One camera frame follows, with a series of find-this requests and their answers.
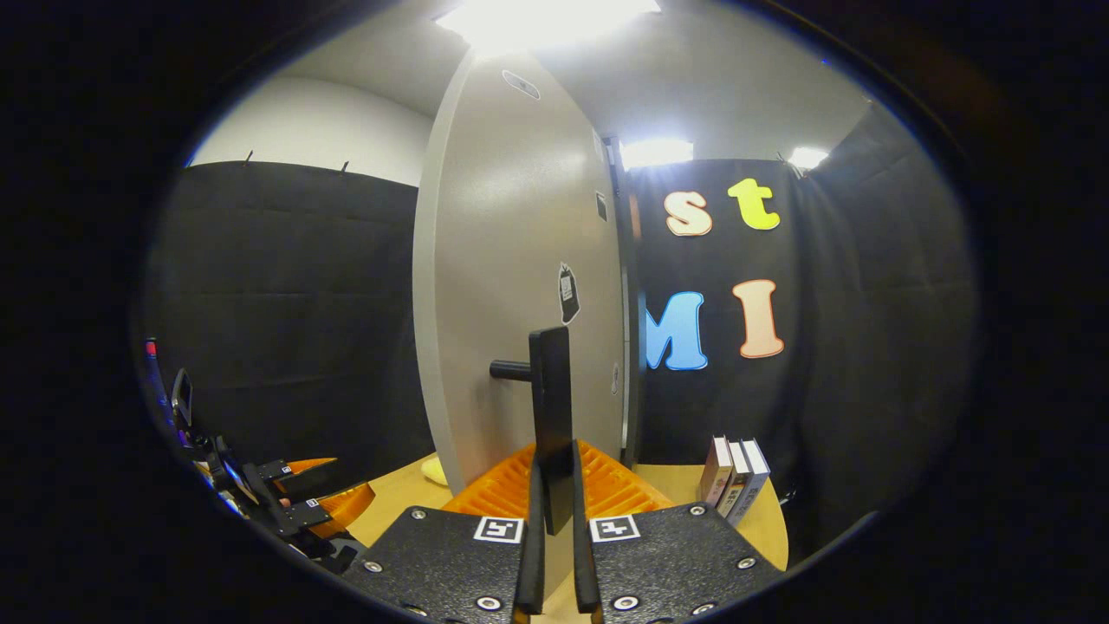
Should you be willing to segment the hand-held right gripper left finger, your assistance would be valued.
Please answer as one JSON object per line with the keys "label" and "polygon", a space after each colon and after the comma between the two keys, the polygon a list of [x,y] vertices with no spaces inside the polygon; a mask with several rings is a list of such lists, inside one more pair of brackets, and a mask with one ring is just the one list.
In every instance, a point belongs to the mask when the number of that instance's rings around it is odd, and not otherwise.
{"label": "hand-held right gripper left finger", "polygon": [[529,623],[545,602],[543,505],[528,444],[441,509],[407,507],[343,580],[428,623]]}

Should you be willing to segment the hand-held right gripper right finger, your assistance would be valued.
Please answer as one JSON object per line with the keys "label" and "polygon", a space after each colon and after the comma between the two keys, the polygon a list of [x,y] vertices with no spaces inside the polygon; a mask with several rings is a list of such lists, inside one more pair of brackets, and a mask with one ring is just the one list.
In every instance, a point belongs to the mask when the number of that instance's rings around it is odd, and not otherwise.
{"label": "hand-held right gripper right finger", "polygon": [[583,441],[574,453],[574,603],[593,623],[684,623],[781,577],[705,502],[674,504]]}

